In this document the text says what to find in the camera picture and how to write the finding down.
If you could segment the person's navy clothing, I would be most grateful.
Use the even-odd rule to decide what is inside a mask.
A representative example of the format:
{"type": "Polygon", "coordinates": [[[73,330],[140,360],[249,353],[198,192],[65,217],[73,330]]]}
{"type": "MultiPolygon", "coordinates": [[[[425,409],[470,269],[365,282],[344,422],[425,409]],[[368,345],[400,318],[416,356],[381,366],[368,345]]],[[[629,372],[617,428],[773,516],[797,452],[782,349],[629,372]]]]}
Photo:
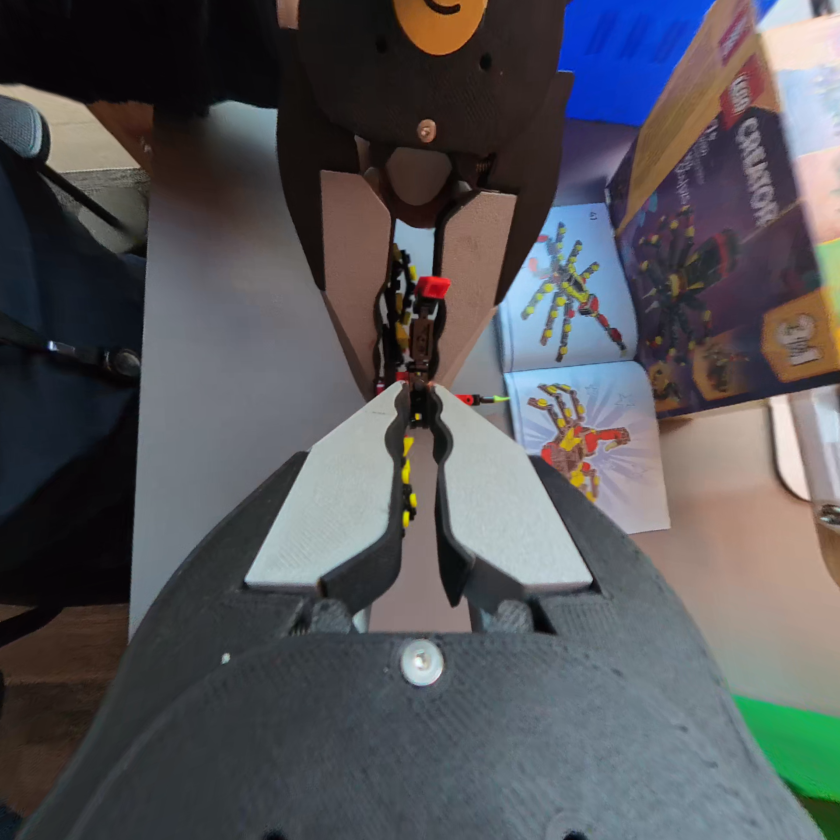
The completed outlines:
{"type": "Polygon", "coordinates": [[[126,602],[144,258],[70,220],[2,148],[2,605],[126,602]]]}

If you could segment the black yellow lego creature model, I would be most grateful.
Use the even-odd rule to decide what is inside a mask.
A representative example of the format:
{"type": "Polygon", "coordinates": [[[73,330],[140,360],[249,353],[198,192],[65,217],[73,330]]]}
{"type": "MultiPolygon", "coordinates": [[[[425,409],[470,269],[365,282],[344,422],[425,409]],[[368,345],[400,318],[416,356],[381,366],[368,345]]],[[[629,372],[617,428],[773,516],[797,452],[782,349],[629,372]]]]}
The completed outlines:
{"type": "Polygon", "coordinates": [[[374,404],[365,405],[353,422],[361,422],[365,430],[365,446],[374,453],[374,441],[381,434],[385,453],[374,457],[374,466],[385,466],[385,460],[392,460],[392,509],[388,536],[400,536],[416,521],[416,494],[412,485],[412,449],[414,449],[414,430],[433,428],[433,452],[436,466],[444,466],[450,453],[450,430],[444,422],[444,404],[450,409],[465,404],[468,414],[477,405],[504,405],[509,398],[484,398],[484,394],[450,394],[445,386],[412,382],[408,374],[408,345],[412,345],[412,305],[414,305],[414,286],[418,274],[412,265],[412,257],[400,249],[392,249],[389,258],[389,278],[378,290],[374,305],[374,322],[377,322],[377,356],[374,364],[381,368],[377,378],[374,404]]]}

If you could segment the grey office chair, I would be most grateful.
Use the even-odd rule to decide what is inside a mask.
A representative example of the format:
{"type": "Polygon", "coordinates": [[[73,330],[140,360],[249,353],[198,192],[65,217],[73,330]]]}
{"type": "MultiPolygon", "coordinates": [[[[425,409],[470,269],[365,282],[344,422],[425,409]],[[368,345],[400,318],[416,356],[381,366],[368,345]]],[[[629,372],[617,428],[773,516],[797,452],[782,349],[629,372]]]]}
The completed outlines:
{"type": "Polygon", "coordinates": [[[118,257],[148,258],[149,177],[141,169],[56,170],[49,162],[49,121],[36,104],[10,96],[0,96],[0,142],[98,245],[118,257]]]}

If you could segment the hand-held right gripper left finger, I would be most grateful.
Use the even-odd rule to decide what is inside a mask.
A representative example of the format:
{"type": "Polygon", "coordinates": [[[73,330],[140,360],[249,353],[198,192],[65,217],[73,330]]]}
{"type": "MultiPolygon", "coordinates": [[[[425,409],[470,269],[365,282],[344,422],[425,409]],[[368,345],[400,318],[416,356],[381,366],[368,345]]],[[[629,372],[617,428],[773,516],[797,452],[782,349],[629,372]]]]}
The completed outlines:
{"type": "Polygon", "coordinates": [[[249,500],[278,500],[246,590],[340,601],[368,612],[398,578],[406,533],[408,385],[398,382],[292,457],[249,500]]]}

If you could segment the blue box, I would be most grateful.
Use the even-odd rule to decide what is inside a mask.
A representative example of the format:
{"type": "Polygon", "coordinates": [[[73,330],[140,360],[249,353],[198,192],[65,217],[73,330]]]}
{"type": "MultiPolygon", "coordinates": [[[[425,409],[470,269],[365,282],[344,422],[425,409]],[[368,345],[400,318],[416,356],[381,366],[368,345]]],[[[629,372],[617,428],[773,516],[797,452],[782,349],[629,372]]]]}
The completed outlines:
{"type": "Polygon", "coordinates": [[[574,0],[561,70],[574,73],[570,121],[641,128],[713,0],[574,0]]]}

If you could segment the small red black lego limb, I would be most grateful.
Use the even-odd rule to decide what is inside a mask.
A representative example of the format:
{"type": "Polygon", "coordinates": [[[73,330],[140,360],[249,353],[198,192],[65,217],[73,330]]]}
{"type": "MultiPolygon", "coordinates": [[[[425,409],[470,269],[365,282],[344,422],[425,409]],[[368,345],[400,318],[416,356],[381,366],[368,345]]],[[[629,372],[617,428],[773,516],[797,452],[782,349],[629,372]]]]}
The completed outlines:
{"type": "Polygon", "coordinates": [[[450,288],[448,278],[418,278],[414,286],[412,305],[412,336],[408,336],[408,374],[412,382],[430,385],[441,366],[441,336],[445,330],[448,308],[445,293],[450,288]]]}

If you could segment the purple lego set box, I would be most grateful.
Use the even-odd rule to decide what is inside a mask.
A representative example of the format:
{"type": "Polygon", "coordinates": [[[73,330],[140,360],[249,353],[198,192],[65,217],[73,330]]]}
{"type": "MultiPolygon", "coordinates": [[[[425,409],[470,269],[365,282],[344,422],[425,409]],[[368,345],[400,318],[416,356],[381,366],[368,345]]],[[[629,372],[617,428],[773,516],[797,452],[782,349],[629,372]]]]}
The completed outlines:
{"type": "Polygon", "coordinates": [[[716,4],[605,194],[656,417],[838,385],[838,14],[716,4]]]}

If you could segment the small white rounded object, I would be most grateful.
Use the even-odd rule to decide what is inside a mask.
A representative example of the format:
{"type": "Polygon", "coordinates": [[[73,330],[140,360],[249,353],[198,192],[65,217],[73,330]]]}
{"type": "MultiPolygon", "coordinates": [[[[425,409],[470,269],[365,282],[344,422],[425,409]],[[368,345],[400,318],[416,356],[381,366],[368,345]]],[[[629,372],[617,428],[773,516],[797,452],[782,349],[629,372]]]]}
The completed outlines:
{"type": "Polygon", "coordinates": [[[773,470],[784,490],[801,501],[810,505],[810,490],[802,466],[802,452],[796,430],[796,417],[788,394],[769,398],[772,414],[772,452],[773,470]]]}

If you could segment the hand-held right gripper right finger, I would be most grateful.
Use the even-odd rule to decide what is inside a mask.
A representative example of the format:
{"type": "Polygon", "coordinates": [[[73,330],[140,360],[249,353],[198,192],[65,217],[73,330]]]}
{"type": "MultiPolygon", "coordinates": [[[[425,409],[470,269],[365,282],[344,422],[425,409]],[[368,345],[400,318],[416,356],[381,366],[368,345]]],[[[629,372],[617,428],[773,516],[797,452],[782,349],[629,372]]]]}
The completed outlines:
{"type": "Polygon", "coordinates": [[[445,386],[430,386],[438,568],[450,605],[498,609],[593,588],[532,457],[445,386]]]}

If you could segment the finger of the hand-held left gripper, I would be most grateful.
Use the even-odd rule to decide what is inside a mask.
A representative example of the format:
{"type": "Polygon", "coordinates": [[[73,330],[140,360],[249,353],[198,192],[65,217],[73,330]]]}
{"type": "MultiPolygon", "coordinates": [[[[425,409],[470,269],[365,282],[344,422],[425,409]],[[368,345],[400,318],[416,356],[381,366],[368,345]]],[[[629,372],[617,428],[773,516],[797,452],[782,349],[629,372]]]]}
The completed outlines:
{"type": "Polygon", "coordinates": [[[450,281],[436,374],[436,382],[444,386],[453,386],[457,374],[497,313],[516,206],[516,194],[468,192],[436,229],[436,273],[450,281]]]}
{"type": "Polygon", "coordinates": [[[324,261],[333,330],[365,400],[377,393],[374,305],[385,288],[392,249],[392,213],[361,174],[321,174],[324,261]]]}

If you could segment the open lego instruction booklet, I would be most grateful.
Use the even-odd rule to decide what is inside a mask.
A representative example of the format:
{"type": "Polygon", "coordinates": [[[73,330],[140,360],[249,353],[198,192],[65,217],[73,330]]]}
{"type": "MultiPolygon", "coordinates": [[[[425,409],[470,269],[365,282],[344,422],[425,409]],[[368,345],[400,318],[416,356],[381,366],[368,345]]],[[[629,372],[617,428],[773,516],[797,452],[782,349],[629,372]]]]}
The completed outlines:
{"type": "Polygon", "coordinates": [[[516,441],[628,533],[670,528],[658,418],[602,202],[550,209],[498,305],[516,441]]]}

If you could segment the white cylinder with metal cap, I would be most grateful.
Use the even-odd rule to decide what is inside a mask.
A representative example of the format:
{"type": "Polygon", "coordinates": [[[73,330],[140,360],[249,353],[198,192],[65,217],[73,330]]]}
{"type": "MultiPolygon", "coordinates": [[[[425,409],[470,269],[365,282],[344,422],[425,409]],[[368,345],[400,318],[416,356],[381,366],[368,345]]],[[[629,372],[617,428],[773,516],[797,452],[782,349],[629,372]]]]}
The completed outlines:
{"type": "Polygon", "coordinates": [[[840,581],[840,386],[790,398],[824,565],[840,581]]]}

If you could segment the green plastic storage bin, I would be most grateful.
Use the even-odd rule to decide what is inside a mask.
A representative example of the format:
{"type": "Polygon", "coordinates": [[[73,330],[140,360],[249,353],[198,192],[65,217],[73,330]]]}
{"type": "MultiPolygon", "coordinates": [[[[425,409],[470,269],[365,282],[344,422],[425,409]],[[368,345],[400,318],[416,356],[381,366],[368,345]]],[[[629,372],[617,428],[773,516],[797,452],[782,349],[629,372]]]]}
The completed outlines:
{"type": "Polygon", "coordinates": [[[734,696],[776,773],[802,797],[840,804],[840,717],[734,696]]]}

